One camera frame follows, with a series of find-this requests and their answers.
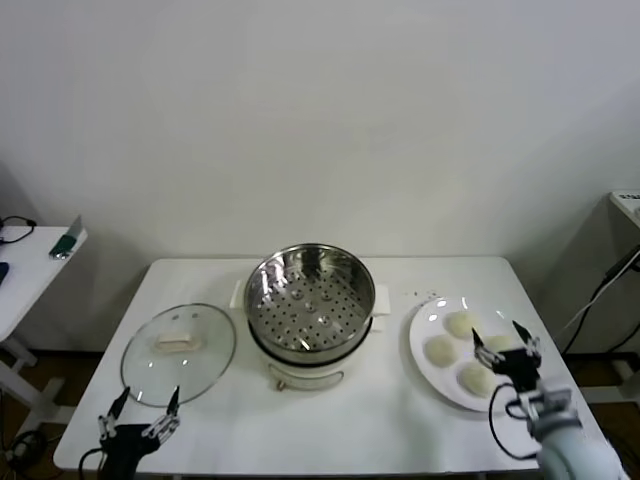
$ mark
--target white table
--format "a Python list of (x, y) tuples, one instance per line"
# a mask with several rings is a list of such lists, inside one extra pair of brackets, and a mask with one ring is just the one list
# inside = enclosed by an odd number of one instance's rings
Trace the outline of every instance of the white table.
[[(485, 414), (457, 408), (421, 377), (409, 358), (408, 321), (432, 289), (482, 297), (542, 340), (542, 375), (569, 385), (589, 436), (600, 430), (560, 354), (509, 264), (501, 258), (364, 258), (377, 283), (389, 287), (391, 315), (371, 334), (353, 375), (322, 392), (273, 389), (241, 312), (232, 311), (238, 346), (220, 381), (180, 408), (181, 426), (139, 472), (184, 475), (352, 475), (462, 473), (532, 469), (492, 440)], [(149, 269), (89, 383), (55, 452), (75, 469), (98, 445), (97, 416), (121, 393), (121, 355), (136, 330), (171, 306), (205, 302), (226, 308), (237, 279), (257, 260), (159, 260)], [(129, 401), (121, 423), (161, 413)], [(515, 453), (537, 449), (522, 422), (497, 420)], [(87, 467), (95, 469), (97, 458)]]
[[(29, 227), (4, 227), (0, 236), (11, 240), (27, 231)], [(65, 260), (49, 258), (49, 251), (66, 231), (67, 227), (36, 227), (20, 242), (0, 245), (0, 262), (9, 264), (9, 273), (0, 285), (0, 341), (2, 348), (17, 359), (13, 367), (0, 362), (0, 387), (31, 410), (20, 432), (35, 429), (45, 421), (67, 423), (73, 413), (71, 407), (61, 407), (53, 402), (62, 388), (63, 379), (51, 379), (40, 392), (18, 375), (24, 364), (34, 365), (36, 358), (16, 339), (10, 338), (22, 318), (73, 256)], [(87, 233), (83, 231), (74, 251), (86, 238)]]

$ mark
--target stainless steel steamer basket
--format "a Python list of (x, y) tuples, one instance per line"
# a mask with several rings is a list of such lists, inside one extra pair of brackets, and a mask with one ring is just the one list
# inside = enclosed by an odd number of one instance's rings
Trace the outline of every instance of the stainless steel steamer basket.
[(371, 328), (375, 286), (354, 255), (301, 244), (253, 271), (244, 310), (256, 343), (284, 363), (318, 367), (355, 350)]

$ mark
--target metal rim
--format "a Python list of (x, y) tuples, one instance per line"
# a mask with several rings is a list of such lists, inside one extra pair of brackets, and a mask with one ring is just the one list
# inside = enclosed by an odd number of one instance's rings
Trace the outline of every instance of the metal rim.
[[(336, 247), (333, 245), (327, 245), (327, 244), (323, 244), (323, 243), (300, 243), (300, 244), (296, 244), (296, 245), (291, 245), (289, 247), (283, 248), (277, 252), (272, 253), (271, 255), (269, 255), (268, 257), (266, 257), (264, 260), (262, 260), (262, 262), (260, 262), (258, 264), (257, 267), (255, 267), (252, 271), (251, 274), (249, 275), (249, 279), (252, 279), (254, 277), (254, 275), (257, 272), (260, 272), (261, 270), (265, 269), (267, 264), (269, 262), (271, 262), (272, 260), (281, 257), (283, 255), (286, 255), (288, 253), (291, 252), (295, 252), (297, 250), (301, 250), (301, 249), (306, 249), (306, 248), (317, 248), (317, 249), (326, 249), (326, 250), (330, 250), (330, 251), (335, 251), (338, 253), (341, 253), (342, 255), (346, 256), (347, 258), (349, 258), (350, 261), (353, 261), (355, 264), (357, 264), (360, 269), (362, 270), (362, 272), (364, 273), (366, 280), (368, 281), (368, 283), (371, 285), (372, 289), (371, 289), (371, 306), (368, 309), (369, 311), (365, 312), (364, 318), (365, 318), (365, 322), (367, 321), (366, 319), (369, 319), (371, 317), (371, 313), (373, 312), (373, 306), (375, 304), (375, 283), (373, 281), (373, 277), (371, 276), (371, 272), (369, 272), (369, 269), (366, 267), (366, 265), (353, 253), (348, 252), (347, 250), (344, 250), (340, 247)], [(276, 341), (273, 341), (269, 338), (264, 338), (262, 336), (259, 336), (255, 331), (254, 328), (252, 327), (251, 323), (251, 313), (250, 313), (250, 305), (251, 305), (251, 298), (250, 298), (250, 289), (251, 289), (251, 282), (248, 281), (247, 284), (245, 285), (244, 288), (244, 294), (243, 294), (243, 310), (244, 313), (247, 317), (247, 323), (249, 324), (249, 328), (252, 332), (252, 335), (254, 335), (254, 339), (256, 336), (258, 336), (260, 338), (260, 342), (262, 342), (263, 344), (268, 344), (269, 346), (273, 347), (275, 350), (282, 350), (282, 351), (289, 351), (288, 349), (285, 349), (282, 347), (282, 345), (280, 345), (279, 343), (277, 343)], [(361, 330), (357, 333), (354, 333), (350, 336), (350, 338), (345, 341), (344, 343), (338, 344), (338, 345), (334, 345), (334, 346), (330, 346), (327, 348), (323, 348), (322, 350), (314, 350), (312, 352), (309, 352), (310, 354), (317, 354), (317, 353), (325, 353), (325, 354), (330, 354), (333, 350), (337, 350), (337, 349), (341, 349), (344, 348), (344, 346), (346, 344), (348, 344), (349, 341), (353, 341), (354, 337), (356, 337), (358, 334), (362, 333), (362, 329), (366, 329), (367, 327), (363, 326), (361, 327)]]
[[(120, 380), (122, 381), (122, 385), (124, 386), (124, 388), (126, 388), (128, 385), (126, 384), (125, 380), (124, 380), (124, 359), (127, 355), (127, 352), (129, 351), (129, 348), (131, 347), (131, 344), (133, 343), (134, 338), (136, 337), (136, 335), (138, 335), (138, 333), (140, 333), (140, 331), (146, 327), (150, 322), (152, 322), (153, 320), (155, 320), (156, 318), (158, 318), (160, 315), (164, 315), (167, 312), (170, 312), (171, 310), (175, 310), (177, 308), (182, 308), (182, 307), (190, 307), (190, 306), (198, 306), (198, 307), (209, 307), (213, 310), (218, 311), (218, 313), (221, 313), (222, 316), (226, 317), (227, 321), (229, 322), (229, 325), (231, 326), (231, 331), (233, 333), (233, 346), (231, 347), (231, 355), (229, 355), (229, 360), (227, 361), (226, 365), (223, 367), (223, 369), (220, 371), (220, 375), (218, 375), (218, 377), (209, 385), (207, 386), (204, 390), (202, 390), (200, 393), (197, 393), (196, 395), (192, 395), (189, 398), (186, 398), (184, 400), (179, 399), (178, 400), (178, 405), (183, 405), (187, 402), (190, 402), (191, 400), (195, 400), (196, 398), (198, 398), (201, 395), (204, 395), (205, 393), (207, 393), (209, 390), (211, 390), (211, 387), (213, 387), (218, 380), (220, 380), (222, 378), (222, 376), (225, 374), (225, 372), (227, 371), (227, 369), (229, 368), (229, 365), (231, 365), (231, 361), (233, 360), (233, 357), (236, 354), (236, 347), (238, 345), (238, 335), (236, 332), (236, 326), (233, 323), (233, 320), (231, 319), (231, 317), (229, 316), (229, 314), (227, 314), (227, 312), (225, 312), (224, 310), (222, 310), (219, 307), (216, 307), (215, 305), (210, 305), (208, 303), (200, 303), (200, 302), (193, 302), (193, 303), (183, 303), (180, 305), (175, 305), (171, 308), (167, 308), (166, 310), (161, 311), (160, 313), (155, 314), (151, 320), (148, 320), (147, 322), (145, 322), (144, 324), (142, 324), (140, 326), (140, 328), (138, 328), (138, 330), (136, 330), (136, 332), (131, 336), (131, 338), (129, 339), (129, 342), (127, 342), (127, 346), (124, 349), (124, 352), (122, 353), (122, 357), (120, 358)], [(152, 408), (165, 408), (166, 405), (156, 405), (156, 404), (152, 404), (152, 403), (147, 403), (147, 402), (143, 402), (141, 400), (138, 400), (135, 395), (133, 394), (132, 391), (129, 391), (129, 396), (136, 402), (139, 403), (140, 405), (144, 405), (145, 407), (152, 407)]]
[(346, 352), (346, 353), (344, 353), (344, 354), (342, 354), (342, 355), (340, 355), (340, 356), (338, 356), (336, 358), (332, 358), (331, 360), (325, 360), (325, 361), (317, 362), (317, 363), (299, 363), (299, 362), (294, 362), (292, 360), (287, 360), (286, 358), (278, 357), (277, 354), (274, 351), (269, 350), (268, 348), (266, 348), (261, 343), (262, 340), (253, 331), (253, 328), (251, 327), (250, 324), (249, 324), (249, 333), (251, 333), (251, 336), (253, 337), (253, 340), (258, 345), (258, 347), (260, 347), (260, 350), (262, 350), (265, 354), (267, 354), (273, 360), (275, 360), (277, 362), (280, 362), (280, 363), (284, 363), (285, 365), (289, 365), (291, 367), (297, 367), (297, 368), (319, 368), (319, 367), (326, 367), (327, 365), (331, 365), (333, 363), (339, 362), (340, 360), (343, 360), (343, 359), (347, 358), (349, 355), (351, 355), (358, 347), (360, 347), (360, 345), (362, 345), (364, 340), (369, 335), (369, 332), (371, 332), (371, 327), (372, 326), (373, 326), (373, 318), (371, 318), (370, 321), (368, 322), (368, 326), (366, 327), (366, 331), (364, 332), (364, 335), (362, 336), (362, 338), (360, 338), (358, 340), (358, 342), (353, 346), (353, 348), (351, 350), (349, 350), (348, 352)]

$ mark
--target steamed bun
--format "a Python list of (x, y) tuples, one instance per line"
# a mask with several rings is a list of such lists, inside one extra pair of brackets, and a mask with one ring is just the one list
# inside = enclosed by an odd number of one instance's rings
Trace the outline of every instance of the steamed bun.
[(448, 315), (445, 326), (451, 335), (461, 340), (470, 340), (473, 337), (471, 329), (478, 329), (475, 316), (464, 310)]
[(495, 388), (495, 375), (478, 362), (473, 362), (460, 370), (458, 383), (472, 395), (488, 398)]
[(458, 359), (453, 342), (447, 335), (429, 339), (424, 346), (424, 353), (431, 363), (440, 368), (449, 367)]

